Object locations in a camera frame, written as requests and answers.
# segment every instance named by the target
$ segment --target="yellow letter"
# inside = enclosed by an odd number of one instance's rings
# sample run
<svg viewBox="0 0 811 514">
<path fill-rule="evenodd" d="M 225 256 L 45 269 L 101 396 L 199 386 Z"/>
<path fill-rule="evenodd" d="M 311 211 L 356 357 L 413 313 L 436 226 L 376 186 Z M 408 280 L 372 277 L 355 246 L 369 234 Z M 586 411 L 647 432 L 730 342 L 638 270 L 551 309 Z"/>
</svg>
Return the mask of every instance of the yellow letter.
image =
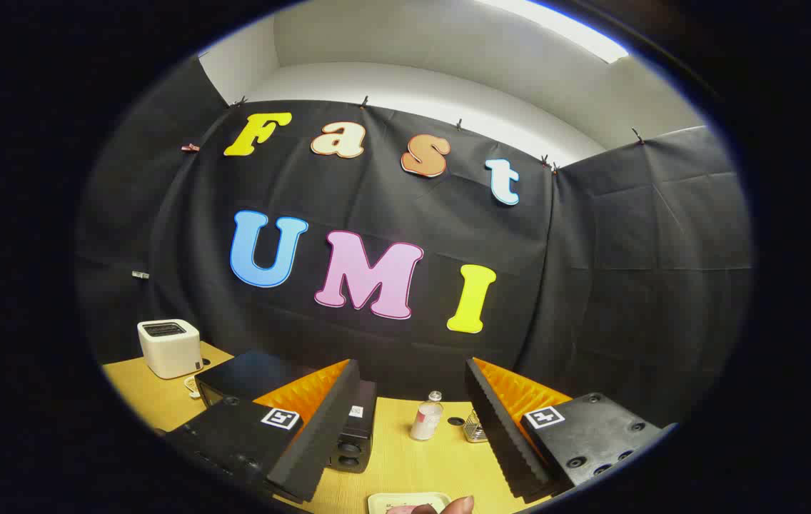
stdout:
<svg viewBox="0 0 811 514">
<path fill-rule="evenodd" d="M 250 114 L 246 119 L 246 127 L 240 131 L 240 136 L 237 136 L 232 146 L 225 149 L 225 155 L 249 156 L 253 153 L 253 139 L 256 137 L 256 143 L 265 143 L 276 130 L 276 124 L 268 124 L 269 121 L 287 126 L 291 123 L 291 113 Z"/>
<path fill-rule="evenodd" d="M 478 334 L 483 326 L 478 318 L 481 316 L 481 306 L 485 303 L 485 293 L 488 292 L 488 284 L 494 282 L 497 275 L 477 264 L 465 264 L 460 268 L 460 273 L 465 279 L 463 293 L 457 313 L 447 321 L 447 328 L 454 332 Z"/>
<path fill-rule="evenodd" d="M 323 127 L 324 134 L 313 138 L 311 150 L 321 156 L 333 154 L 351 159 L 364 153 L 361 142 L 366 130 L 352 121 L 337 121 Z"/>
</svg>

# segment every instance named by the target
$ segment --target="screw hole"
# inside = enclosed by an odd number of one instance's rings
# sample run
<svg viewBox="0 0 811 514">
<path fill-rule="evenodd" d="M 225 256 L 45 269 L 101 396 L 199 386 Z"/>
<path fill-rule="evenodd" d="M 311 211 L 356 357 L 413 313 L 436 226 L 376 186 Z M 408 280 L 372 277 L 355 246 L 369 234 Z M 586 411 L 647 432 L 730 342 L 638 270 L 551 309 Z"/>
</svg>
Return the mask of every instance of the screw hole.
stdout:
<svg viewBox="0 0 811 514">
<path fill-rule="evenodd" d="M 572 458 L 568 461 L 568 468 L 579 468 L 582 465 L 586 464 L 585 456 L 579 456 L 579 458 Z"/>
</svg>

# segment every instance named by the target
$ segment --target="ceiling light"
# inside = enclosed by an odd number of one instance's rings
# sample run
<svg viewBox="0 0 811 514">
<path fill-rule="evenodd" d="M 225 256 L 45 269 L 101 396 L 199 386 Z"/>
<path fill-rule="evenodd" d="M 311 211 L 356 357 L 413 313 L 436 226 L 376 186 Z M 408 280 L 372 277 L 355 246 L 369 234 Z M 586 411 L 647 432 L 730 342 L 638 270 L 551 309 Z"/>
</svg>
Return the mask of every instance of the ceiling light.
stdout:
<svg viewBox="0 0 811 514">
<path fill-rule="evenodd" d="M 534 23 L 553 30 L 571 41 L 574 41 L 584 49 L 589 50 L 602 61 L 612 63 L 628 55 L 627 50 L 622 49 L 618 43 L 609 38 L 605 38 L 590 27 L 582 23 L 569 19 L 563 14 L 556 13 L 552 9 L 540 6 L 526 0 L 476 0 L 477 2 L 499 7 L 518 16 L 524 17 Z"/>
</svg>

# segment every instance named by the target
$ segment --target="small jar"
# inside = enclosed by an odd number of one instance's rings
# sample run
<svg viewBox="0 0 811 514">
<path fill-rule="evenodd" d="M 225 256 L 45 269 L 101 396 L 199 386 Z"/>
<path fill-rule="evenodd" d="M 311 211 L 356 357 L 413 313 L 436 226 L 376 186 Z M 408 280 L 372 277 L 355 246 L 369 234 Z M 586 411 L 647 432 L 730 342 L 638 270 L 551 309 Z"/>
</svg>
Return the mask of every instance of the small jar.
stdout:
<svg viewBox="0 0 811 514">
<path fill-rule="evenodd" d="M 424 401 L 418 406 L 415 414 L 415 422 L 412 423 L 412 430 L 409 436 L 415 441 L 428 441 L 434 435 L 434 430 L 438 428 L 440 418 L 444 415 L 444 406 L 440 404 L 443 395 L 439 390 L 432 390 L 428 394 L 428 401 Z"/>
</svg>

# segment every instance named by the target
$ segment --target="blue letter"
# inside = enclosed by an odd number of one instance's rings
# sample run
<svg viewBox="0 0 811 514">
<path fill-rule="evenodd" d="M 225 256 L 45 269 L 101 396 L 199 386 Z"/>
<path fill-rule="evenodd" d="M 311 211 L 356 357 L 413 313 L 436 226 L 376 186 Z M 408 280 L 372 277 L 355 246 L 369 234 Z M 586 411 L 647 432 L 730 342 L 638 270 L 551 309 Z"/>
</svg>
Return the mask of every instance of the blue letter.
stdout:
<svg viewBox="0 0 811 514">
<path fill-rule="evenodd" d="M 276 226 L 281 232 L 278 237 L 276 261 L 264 270 L 253 261 L 256 237 L 260 228 L 269 222 L 265 214 L 256 211 L 240 211 L 235 215 L 237 229 L 231 244 L 231 269 L 237 278 L 250 286 L 275 287 L 291 275 L 294 253 L 298 248 L 298 237 L 307 231 L 307 221 L 298 218 L 279 218 Z"/>
<path fill-rule="evenodd" d="M 507 159 L 491 159 L 485 161 L 485 167 L 491 170 L 491 192 L 494 198 L 507 205 L 516 205 L 520 196 L 510 191 L 510 180 L 520 180 L 520 174 L 510 169 Z"/>
</svg>

